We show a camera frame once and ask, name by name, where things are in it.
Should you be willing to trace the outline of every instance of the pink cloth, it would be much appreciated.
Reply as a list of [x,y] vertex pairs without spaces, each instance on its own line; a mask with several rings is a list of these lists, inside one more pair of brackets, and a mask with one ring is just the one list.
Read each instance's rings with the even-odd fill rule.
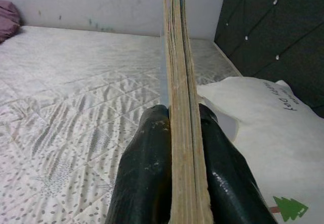
[[0,0],[0,43],[16,34],[20,16],[12,2]]

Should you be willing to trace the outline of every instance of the white wall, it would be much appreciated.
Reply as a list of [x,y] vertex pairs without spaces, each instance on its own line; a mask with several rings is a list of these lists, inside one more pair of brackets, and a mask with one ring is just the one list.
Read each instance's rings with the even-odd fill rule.
[[[10,0],[27,25],[159,35],[163,0]],[[213,40],[223,0],[186,0],[191,37]]]

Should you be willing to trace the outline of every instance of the black upholstered headboard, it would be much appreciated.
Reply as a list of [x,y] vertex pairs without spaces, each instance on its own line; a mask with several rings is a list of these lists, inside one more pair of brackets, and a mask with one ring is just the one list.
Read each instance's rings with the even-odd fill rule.
[[324,117],[324,0],[224,0],[215,43],[244,76],[285,80]]

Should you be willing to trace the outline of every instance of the christmas tree graphic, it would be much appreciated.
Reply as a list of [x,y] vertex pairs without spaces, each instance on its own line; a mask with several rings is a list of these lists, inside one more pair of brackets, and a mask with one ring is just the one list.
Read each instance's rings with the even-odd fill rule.
[[273,196],[275,202],[278,206],[271,207],[270,210],[272,213],[281,213],[284,222],[288,221],[289,218],[291,220],[295,220],[296,217],[302,217],[305,212],[308,210],[306,205],[298,202],[294,199],[286,199],[284,197],[278,198]]

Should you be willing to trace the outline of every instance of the mattress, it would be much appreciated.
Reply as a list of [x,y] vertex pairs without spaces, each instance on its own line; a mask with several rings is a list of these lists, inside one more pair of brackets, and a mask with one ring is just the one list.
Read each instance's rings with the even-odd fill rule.
[[[192,40],[196,81],[236,75]],[[0,223],[104,223],[119,159],[159,103],[161,39],[23,26],[0,45]]]

